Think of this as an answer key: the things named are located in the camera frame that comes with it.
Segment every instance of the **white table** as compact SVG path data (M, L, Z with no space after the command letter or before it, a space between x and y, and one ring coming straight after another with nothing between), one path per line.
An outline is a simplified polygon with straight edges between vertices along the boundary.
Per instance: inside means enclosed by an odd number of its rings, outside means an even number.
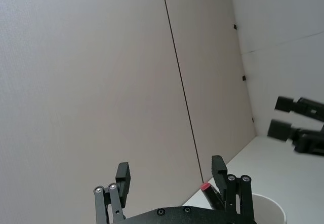
M227 168L237 177L249 175L252 192L275 200L288 224L324 223L324 157L297 154L290 142L256 137ZM210 209L200 190L184 205Z

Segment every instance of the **paper cup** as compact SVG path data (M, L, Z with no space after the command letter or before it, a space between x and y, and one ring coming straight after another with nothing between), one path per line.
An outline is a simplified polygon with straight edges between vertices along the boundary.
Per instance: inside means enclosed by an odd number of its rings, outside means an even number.
M257 224L287 224L284 210L274 200L252 194L254 220ZM239 210L239 200L236 200L236 209Z

